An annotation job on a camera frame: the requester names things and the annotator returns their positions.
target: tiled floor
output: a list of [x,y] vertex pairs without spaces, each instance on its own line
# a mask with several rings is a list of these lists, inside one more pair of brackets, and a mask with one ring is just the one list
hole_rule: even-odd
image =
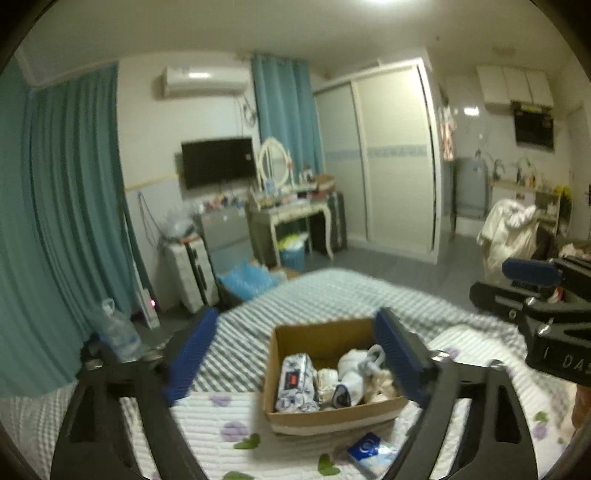
[[[457,236],[447,258],[432,265],[362,248],[349,248],[335,254],[334,262],[324,255],[307,257],[306,271],[321,268],[347,268],[395,285],[404,285],[442,297],[466,310],[475,310],[468,297],[470,287],[483,278],[482,253],[476,239]],[[174,332],[186,328],[191,316],[178,307],[160,315],[161,327],[149,330],[142,322],[136,327],[143,341],[155,347]]]

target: large plastic bottle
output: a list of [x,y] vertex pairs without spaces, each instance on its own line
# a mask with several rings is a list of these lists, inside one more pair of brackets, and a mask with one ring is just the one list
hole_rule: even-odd
[[100,333],[122,362],[136,360],[142,351],[142,341],[134,324],[115,308],[113,299],[104,300],[100,306],[104,314]]

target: wardrobe door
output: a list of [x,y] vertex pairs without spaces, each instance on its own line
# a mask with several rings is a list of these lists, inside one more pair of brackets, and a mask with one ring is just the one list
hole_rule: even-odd
[[376,74],[354,88],[367,158],[369,239],[428,254],[433,250],[435,176],[418,68]]
[[366,241],[365,188],[351,84],[317,94],[316,105],[324,168],[343,192],[347,236],[349,240]]

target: door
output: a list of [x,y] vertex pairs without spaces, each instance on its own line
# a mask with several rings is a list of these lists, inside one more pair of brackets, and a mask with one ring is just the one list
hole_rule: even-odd
[[591,233],[591,140],[587,112],[579,108],[568,118],[573,193],[573,211],[570,217],[570,237],[589,239]]
[[369,239],[382,247],[429,254],[435,177],[418,68],[376,74],[354,88],[367,159]]
[[347,236],[367,241],[365,187],[351,84],[316,95],[324,167],[345,201]]

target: teal curtain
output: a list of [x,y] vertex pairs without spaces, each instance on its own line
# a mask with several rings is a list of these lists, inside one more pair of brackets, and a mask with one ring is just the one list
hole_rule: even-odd
[[12,61],[0,76],[0,395],[40,395],[74,379],[90,326],[71,315],[35,223],[31,96]]
[[73,318],[135,299],[117,136],[117,66],[35,92],[31,177],[47,259]]
[[252,59],[261,141],[275,137],[294,160],[294,175],[304,165],[322,172],[322,149],[310,70],[304,61],[256,54]]

